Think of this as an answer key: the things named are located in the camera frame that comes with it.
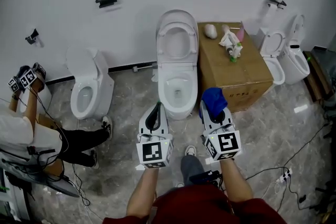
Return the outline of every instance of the blue cloth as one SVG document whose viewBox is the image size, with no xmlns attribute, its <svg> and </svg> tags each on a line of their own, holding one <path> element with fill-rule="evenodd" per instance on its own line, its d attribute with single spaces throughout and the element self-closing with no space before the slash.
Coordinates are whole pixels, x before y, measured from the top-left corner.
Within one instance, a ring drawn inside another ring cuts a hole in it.
<svg viewBox="0 0 336 224">
<path fill-rule="evenodd" d="M 220 112 L 227 107 L 227 101 L 220 88 L 208 88 L 202 94 L 202 100 L 213 117 L 217 117 Z"/>
</svg>

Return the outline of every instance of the electrical outlet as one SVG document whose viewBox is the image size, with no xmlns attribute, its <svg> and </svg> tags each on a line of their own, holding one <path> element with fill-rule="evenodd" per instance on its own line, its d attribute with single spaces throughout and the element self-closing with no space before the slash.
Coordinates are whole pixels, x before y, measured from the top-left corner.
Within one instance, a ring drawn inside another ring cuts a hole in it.
<svg viewBox="0 0 336 224">
<path fill-rule="evenodd" d="M 286 179 L 286 181 L 288 182 L 289 179 L 289 175 L 292 176 L 293 171 L 292 168 L 289 168 L 289 170 L 286 170 L 277 181 L 280 181 L 281 183 L 283 183 Z"/>
</svg>

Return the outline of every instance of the shoe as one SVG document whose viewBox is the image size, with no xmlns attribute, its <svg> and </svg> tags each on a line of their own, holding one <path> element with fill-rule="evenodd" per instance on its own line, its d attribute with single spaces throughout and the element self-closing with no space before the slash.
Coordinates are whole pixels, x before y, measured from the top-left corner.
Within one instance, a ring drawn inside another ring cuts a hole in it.
<svg viewBox="0 0 336 224">
<path fill-rule="evenodd" d="M 99 168 L 99 163 L 98 163 L 97 151 L 91 150 L 91 156 L 94 158 L 94 165 L 92 166 L 92 168 L 93 169 L 98 169 Z"/>
<path fill-rule="evenodd" d="M 185 153 L 184 153 L 184 155 L 186 156 L 186 155 L 193 155 L 193 156 L 195 156 L 196 157 L 196 148 L 194 147 L 194 146 L 188 146 L 187 148 L 186 148 L 186 150 L 185 150 Z"/>
<path fill-rule="evenodd" d="M 178 182 L 176 185 L 175 185 L 175 188 L 182 188 L 184 187 L 184 183 L 183 182 Z"/>
<path fill-rule="evenodd" d="M 107 140 L 111 140 L 113 137 L 112 134 L 112 120 L 109 116 L 104 116 L 103 117 L 103 125 L 102 125 L 103 129 L 105 129 L 106 131 L 109 132 L 109 138 L 107 138 Z"/>
</svg>

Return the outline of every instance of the person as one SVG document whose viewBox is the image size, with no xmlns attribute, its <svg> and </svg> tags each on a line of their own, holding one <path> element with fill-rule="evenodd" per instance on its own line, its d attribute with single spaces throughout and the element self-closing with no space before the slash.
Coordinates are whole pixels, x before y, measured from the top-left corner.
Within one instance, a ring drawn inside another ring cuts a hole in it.
<svg viewBox="0 0 336 224">
<path fill-rule="evenodd" d="M 97 153 L 91 150 L 112 138 L 112 122 L 108 116 L 102 120 L 102 129 L 94 132 L 83 130 L 56 130 L 37 123 L 37 93 L 43 88 L 41 74 L 31 84 L 24 116 L 16 113 L 18 90 L 12 95 L 9 107 L 0 105 L 0 159 L 2 168 L 20 169 L 38 165 L 46 167 L 57 158 L 87 167 L 98 168 Z"/>
<path fill-rule="evenodd" d="M 254 199 L 233 159 L 220 161 L 227 196 L 212 184 L 193 185 L 189 178 L 204 172 L 196 148 L 188 146 L 181 161 L 184 187 L 154 201 L 159 169 L 146 169 L 127 206 L 127 216 L 105 218 L 113 223 L 272 223 L 285 221 L 264 200 Z"/>
</svg>

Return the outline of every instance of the foot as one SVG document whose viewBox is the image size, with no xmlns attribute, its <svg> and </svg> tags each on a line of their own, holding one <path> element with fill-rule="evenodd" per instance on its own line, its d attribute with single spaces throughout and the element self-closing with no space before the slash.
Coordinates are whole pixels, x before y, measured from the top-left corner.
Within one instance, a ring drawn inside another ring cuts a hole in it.
<svg viewBox="0 0 336 224">
<path fill-rule="evenodd" d="M 112 120 L 109 116 L 104 116 L 103 117 L 103 125 L 102 127 L 109 132 L 109 138 L 107 138 L 107 140 L 111 140 L 113 137 L 112 134 Z"/>
<path fill-rule="evenodd" d="M 185 156 L 187 155 L 193 155 L 196 157 L 196 148 L 194 146 L 188 146 L 185 150 L 185 153 L 184 153 Z"/>
<path fill-rule="evenodd" d="M 175 188 L 182 188 L 184 187 L 184 183 L 183 182 L 178 182 L 175 186 Z"/>
<path fill-rule="evenodd" d="M 91 150 L 91 156 L 94 159 L 94 165 L 92 166 L 92 168 L 93 169 L 98 169 L 99 168 L 99 163 L 98 163 L 97 151 Z"/>
</svg>

